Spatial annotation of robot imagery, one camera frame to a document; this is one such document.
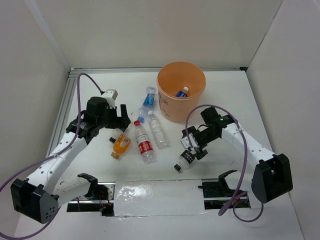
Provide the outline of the orange juice bottle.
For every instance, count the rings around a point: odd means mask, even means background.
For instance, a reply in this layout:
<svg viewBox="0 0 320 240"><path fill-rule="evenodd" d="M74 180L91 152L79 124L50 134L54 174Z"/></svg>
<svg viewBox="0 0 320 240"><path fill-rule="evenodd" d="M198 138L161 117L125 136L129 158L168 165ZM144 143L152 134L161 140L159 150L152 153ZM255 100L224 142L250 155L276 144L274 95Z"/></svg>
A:
<svg viewBox="0 0 320 240"><path fill-rule="evenodd" d="M131 143L131 139L124 134L121 134L113 145L113 152L111 156L118 159L120 155L124 154Z"/></svg>

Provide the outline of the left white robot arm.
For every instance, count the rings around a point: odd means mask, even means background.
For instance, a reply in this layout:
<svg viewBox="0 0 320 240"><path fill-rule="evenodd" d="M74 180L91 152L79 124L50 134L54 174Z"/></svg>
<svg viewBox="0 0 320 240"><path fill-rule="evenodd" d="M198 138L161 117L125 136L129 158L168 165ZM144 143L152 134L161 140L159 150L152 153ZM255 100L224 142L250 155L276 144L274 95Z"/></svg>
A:
<svg viewBox="0 0 320 240"><path fill-rule="evenodd" d="M98 179L87 173L78 174L74 180L61 180L63 173L77 155L99 134L101 129L126 130L131 123L127 107L111 106L105 97L91 97L77 118L66 128L60 143L26 179L15 179L10 186L13 208L41 224L51 221L63 204L77 198L92 200L100 190L107 188Z"/></svg>

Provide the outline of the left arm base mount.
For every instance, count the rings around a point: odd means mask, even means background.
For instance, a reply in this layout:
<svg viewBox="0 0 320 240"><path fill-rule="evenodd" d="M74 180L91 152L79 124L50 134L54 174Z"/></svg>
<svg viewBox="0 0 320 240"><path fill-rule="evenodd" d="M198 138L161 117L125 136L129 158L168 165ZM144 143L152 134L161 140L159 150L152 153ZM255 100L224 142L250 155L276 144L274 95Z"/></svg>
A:
<svg viewBox="0 0 320 240"><path fill-rule="evenodd" d="M99 182L92 197L80 196L67 203L67 213L99 213L114 217L115 182Z"/></svg>

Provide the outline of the dark blue pepsi bottle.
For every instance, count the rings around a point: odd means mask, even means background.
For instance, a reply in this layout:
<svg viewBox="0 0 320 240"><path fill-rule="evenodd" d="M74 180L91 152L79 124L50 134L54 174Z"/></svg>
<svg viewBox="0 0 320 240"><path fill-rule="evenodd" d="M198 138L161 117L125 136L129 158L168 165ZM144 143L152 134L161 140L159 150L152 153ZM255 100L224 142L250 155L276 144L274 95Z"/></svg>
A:
<svg viewBox="0 0 320 240"><path fill-rule="evenodd" d="M109 141L114 144L123 133L124 132L119 128L113 129Z"/></svg>

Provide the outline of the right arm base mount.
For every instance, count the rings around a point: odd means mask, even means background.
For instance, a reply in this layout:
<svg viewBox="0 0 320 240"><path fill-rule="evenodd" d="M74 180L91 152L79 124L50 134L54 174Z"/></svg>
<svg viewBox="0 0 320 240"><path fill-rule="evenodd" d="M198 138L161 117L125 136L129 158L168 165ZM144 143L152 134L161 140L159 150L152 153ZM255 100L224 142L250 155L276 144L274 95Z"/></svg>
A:
<svg viewBox="0 0 320 240"><path fill-rule="evenodd" d="M204 209L218 210L231 199L240 178L237 170L228 170L218 178L203 179L198 188L203 193Z"/></svg>

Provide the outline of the clear unlabeled plastic bottle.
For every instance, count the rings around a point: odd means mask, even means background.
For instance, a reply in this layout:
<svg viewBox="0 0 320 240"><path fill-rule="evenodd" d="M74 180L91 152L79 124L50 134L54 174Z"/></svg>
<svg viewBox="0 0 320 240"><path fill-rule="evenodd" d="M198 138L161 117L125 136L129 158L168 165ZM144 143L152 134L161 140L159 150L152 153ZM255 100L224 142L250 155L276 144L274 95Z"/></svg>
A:
<svg viewBox="0 0 320 240"><path fill-rule="evenodd" d="M166 135L163 131L159 118L152 110L148 111L148 125L151 130L153 139L158 149L164 149L169 146Z"/></svg>

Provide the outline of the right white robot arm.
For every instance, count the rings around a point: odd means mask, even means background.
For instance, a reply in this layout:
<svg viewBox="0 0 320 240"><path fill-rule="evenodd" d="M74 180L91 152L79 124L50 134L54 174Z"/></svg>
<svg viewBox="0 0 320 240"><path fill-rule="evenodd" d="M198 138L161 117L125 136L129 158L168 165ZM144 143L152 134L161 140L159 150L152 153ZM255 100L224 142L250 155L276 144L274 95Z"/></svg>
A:
<svg viewBox="0 0 320 240"><path fill-rule="evenodd" d="M293 189L290 161L286 155L276 154L250 136L227 111L224 116L219 106L205 104L201 113L206 128L198 130L186 125L182 130L181 143L187 150L194 150L197 159L208 152L206 146L216 139L223 139L244 156L244 165L254 170L250 190L263 204Z"/></svg>

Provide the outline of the black label tesla bottle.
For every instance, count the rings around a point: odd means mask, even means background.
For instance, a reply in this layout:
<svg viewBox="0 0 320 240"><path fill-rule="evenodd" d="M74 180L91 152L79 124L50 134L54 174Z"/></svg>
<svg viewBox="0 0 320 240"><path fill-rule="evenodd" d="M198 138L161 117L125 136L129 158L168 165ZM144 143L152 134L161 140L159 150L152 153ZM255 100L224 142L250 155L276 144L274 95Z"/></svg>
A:
<svg viewBox="0 0 320 240"><path fill-rule="evenodd" d="M177 163L174 165L174 169L177 172L190 169L195 164L196 157L189 151L185 150L179 156Z"/></svg>

